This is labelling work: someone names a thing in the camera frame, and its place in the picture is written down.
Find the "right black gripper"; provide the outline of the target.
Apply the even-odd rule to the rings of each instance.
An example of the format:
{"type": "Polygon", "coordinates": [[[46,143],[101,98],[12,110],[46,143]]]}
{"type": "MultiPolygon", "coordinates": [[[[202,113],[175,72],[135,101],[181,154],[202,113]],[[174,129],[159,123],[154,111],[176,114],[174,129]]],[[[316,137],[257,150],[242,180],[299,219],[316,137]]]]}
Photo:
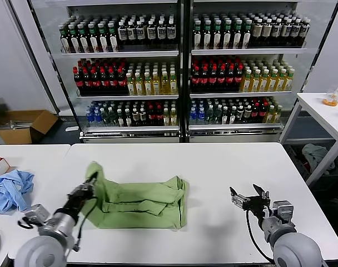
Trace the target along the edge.
{"type": "Polygon", "coordinates": [[[238,194],[235,189],[230,187],[231,201],[238,207],[243,207],[245,211],[251,211],[258,219],[263,219],[265,216],[264,209],[270,206],[269,192],[262,187],[253,184],[259,196],[245,197],[238,194]]]}

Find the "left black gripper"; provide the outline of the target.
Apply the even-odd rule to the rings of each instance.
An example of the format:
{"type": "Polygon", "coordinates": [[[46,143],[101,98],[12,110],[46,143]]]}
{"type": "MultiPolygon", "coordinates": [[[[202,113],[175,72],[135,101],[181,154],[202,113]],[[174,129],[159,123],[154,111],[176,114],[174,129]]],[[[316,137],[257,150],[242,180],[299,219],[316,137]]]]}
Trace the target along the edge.
{"type": "Polygon", "coordinates": [[[92,174],[86,182],[77,186],[68,194],[68,200],[62,208],[65,214],[79,214],[88,200],[95,198],[94,185],[98,179],[98,172],[92,174]]]}

